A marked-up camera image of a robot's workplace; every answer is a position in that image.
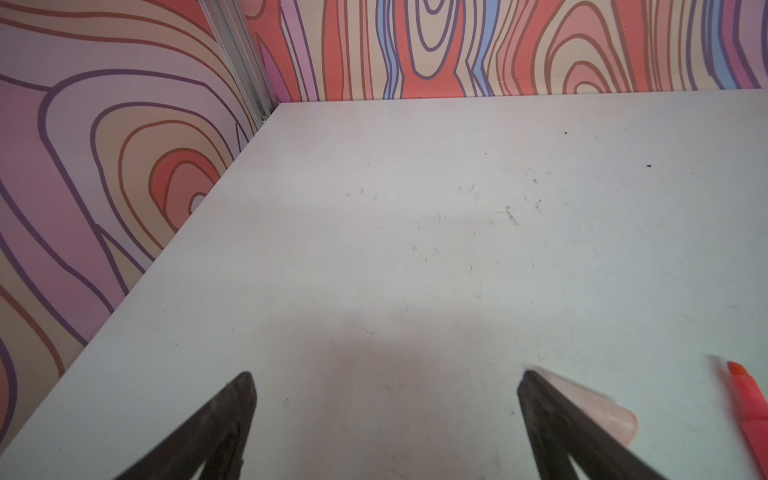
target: wavy line pattern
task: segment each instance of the wavy line pattern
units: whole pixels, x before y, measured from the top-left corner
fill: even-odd
[[[0,0],[0,44],[1,452],[256,125],[194,1]]]
[[[767,0],[240,0],[281,101],[768,86]]]

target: patterned wall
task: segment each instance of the patterned wall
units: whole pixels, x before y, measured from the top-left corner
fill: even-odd
[[[241,0],[281,101],[768,86],[766,0]]]
[[[0,451],[253,136],[196,0],[0,1]]]

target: white table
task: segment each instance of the white table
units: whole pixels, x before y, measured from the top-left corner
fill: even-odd
[[[242,478],[537,478],[526,364],[755,478],[707,354],[768,389],[766,157],[768,91],[283,104],[0,478],[112,478],[243,370]]]

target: red pen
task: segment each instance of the red pen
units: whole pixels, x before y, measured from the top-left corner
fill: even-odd
[[[750,444],[763,478],[768,480],[768,402],[746,369],[728,362],[741,431]]]

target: metal frame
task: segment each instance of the metal frame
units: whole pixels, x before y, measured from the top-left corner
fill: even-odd
[[[256,410],[256,387],[242,372],[165,440],[115,480],[236,480]]]
[[[518,397],[541,480],[578,480],[571,458],[589,478],[664,480],[537,372],[525,372]]]
[[[258,127],[277,108],[278,100],[253,46],[238,0],[199,0],[216,41],[224,52],[235,83]]]

